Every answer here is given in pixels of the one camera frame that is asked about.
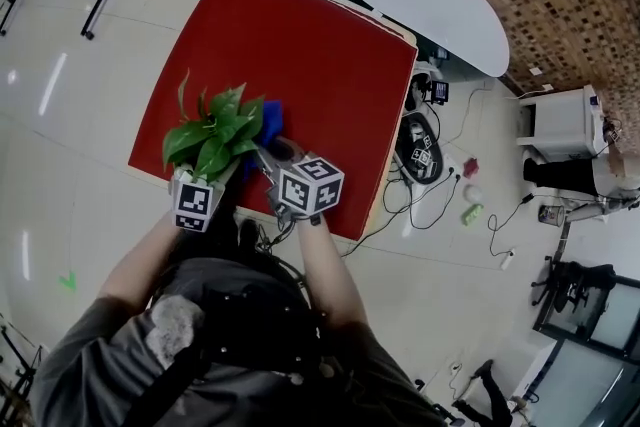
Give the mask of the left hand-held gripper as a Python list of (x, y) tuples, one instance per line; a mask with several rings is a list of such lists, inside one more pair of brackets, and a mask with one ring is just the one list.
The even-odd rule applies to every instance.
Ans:
[(187, 168), (178, 168), (169, 181), (173, 225), (192, 232), (206, 232), (220, 204), (225, 187), (194, 179)]

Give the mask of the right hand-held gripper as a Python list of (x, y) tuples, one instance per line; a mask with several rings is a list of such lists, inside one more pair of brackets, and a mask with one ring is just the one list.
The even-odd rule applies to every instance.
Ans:
[(279, 221), (308, 219), (317, 224), (324, 211), (339, 203), (345, 175), (328, 160), (284, 137), (259, 146), (256, 155), (271, 183), (267, 199)]

